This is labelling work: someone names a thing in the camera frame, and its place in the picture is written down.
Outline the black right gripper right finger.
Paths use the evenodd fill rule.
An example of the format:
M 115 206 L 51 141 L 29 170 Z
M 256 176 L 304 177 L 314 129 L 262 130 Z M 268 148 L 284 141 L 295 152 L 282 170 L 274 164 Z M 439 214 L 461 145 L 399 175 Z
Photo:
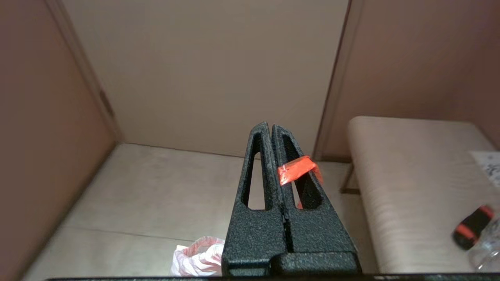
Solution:
M 323 189 L 318 165 L 282 126 L 273 126 L 271 143 L 289 252 L 355 254 L 357 249 Z

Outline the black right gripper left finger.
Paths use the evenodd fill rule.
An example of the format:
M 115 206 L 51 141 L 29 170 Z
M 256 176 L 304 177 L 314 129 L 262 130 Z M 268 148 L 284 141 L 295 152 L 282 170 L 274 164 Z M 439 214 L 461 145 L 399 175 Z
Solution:
M 264 209 L 248 207 L 255 155 L 261 155 Z M 280 254 L 286 251 L 282 210 L 278 195 L 277 165 L 267 122 L 251 130 L 241 176 L 227 230 L 225 252 L 229 254 Z

